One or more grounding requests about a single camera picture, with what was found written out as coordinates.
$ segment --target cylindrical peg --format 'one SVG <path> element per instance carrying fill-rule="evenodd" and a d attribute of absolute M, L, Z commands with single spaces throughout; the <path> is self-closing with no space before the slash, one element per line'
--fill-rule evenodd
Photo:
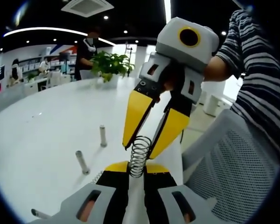
<path fill-rule="evenodd" d="M 101 147 L 106 147 L 107 146 L 107 140 L 106 140 L 106 130 L 105 130 L 104 125 L 101 125 L 99 127 L 99 132 L 101 134 Z"/>
<path fill-rule="evenodd" d="M 86 166 L 86 163 L 85 163 L 85 160 L 84 160 L 84 157 L 83 157 L 83 154 L 81 151 L 76 151 L 76 157 L 78 159 L 78 162 L 81 166 L 81 169 L 82 169 L 82 173 L 84 175 L 87 175 L 90 173 L 90 169 Z"/>
<path fill-rule="evenodd" d="M 45 213 L 42 213 L 38 210 L 35 210 L 35 209 L 31 209 L 31 213 L 32 215 L 34 215 L 35 217 L 38 217 L 38 218 L 41 218 L 41 219 L 49 219 L 51 218 L 51 216 L 45 214 Z"/>

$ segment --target window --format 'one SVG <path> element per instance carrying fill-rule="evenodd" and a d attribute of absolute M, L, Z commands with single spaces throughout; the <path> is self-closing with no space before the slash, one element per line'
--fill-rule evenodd
<path fill-rule="evenodd" d="M 145 56 L 145 61 L 148 62 L 149 56 L 151 53 L 155 52 L 155 46 L 154 45 L 148 45 L 146 48 L 146 56 Z"/>
<path fill-rule="evenodd" d="M 136 51 L 137 51 L 137 45 L 136 44 L 117 44 L 113 47 L 112 53 L 118 54 L 118 55 L 126 55 L 130 57 L 131 54 L 131 64 L 135 64 L 136 61 Z"/>

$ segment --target curved light strip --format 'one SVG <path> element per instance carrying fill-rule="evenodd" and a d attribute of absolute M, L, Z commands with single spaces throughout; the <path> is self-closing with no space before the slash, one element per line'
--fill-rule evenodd
<path fill-rule="evenodd" d="M 19 33 L 19 32 L 31 31 L 31 30 L 55 30 L 55 31 L 63 31 L 63 32 L 68 32 L 68 33 L 73 33 L 73 34 L 79 34 L 79 35 L 87 36 L 86 33 L 82 33 L 82 32 L 75 31 L 75 30 L 70 30 L 70 29 L 53 28 L 53 27 L 31 27 L 31 28 L 24 28 L 24 29 L 17 29 L 17 30 L 10 31 L 10 32 L 4 34 L 3 37 L 6 37 L 6 36 L 11 35 L 11 34 L 16 34 L 16 33 Z M 102 41 L 102 42 L 105 42 L 105 43 L 108 43 L 108 44 L 110 44 L 112 46 L 116 45 L 115 43 L 112 43 L 112 42 L 107 41 L 107 40 L 102 39 L 102 38 L 98 38 L 98 40 Z"/>

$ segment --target person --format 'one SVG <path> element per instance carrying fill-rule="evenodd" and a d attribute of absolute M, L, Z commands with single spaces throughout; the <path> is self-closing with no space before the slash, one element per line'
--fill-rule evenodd
<path fill-rule="evenodd" d="M 45 57 L 44 60 L 41 62 L 38 70 L 40 71 L 41 74 L 46 75 L 49 72 L 50 69 L 50 58 Z"/>
<path fill-rule="evenodd" d="M 8 79 L 8 87 L 12 87 L 15 84 L 23 81 L 22 69 L 19 67 L 19 60 L 14 59 L 11 66 L 11 76 Z"/>
<path fill-rule="evenodd" d="M 75 66 L 75 79 L 81 80 L 80 71 L 92 69 L 92 62 L 90 60 L 96 54 L 98 54 L 97 48 L 95 46 L 96 41 L 100 36 L 100 29 L 98 27 L 93 27 L 89 29 L 87 38 L 84 38 L 78 43 L 77 46 L 77 60 Z"/>
<path fill-rule="evenodd" d="M 260 130 L 280 156 L 280 62 L 262 27 L 243 9 L 235 11 L 226 39 L 204 70 L 204 81 L 221 82 L 245 72 L 231 110 Z M 172 76 L 164 90 L 175 88 Z"/>

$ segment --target metal spring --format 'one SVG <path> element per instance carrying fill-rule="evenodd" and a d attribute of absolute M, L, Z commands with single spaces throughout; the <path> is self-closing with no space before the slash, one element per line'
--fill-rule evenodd
<path fill-rule="evenodd" d="M 99 180 L 99 178 L 101 177 L 102 174 L 103 174 L 103 171 L 99 172 L 90 183 L 97 184 L 97 182 L 98 182 L 98 180 Z"/>
<path fill-rule="evenodd" d="M 130 176 L 135 178 L 142 176 L 147 160 L 147 153 L 151 144 L 151 140 L 145 136 L 137 136 L 132 143 L 131 160 L 129 164 Z"/>

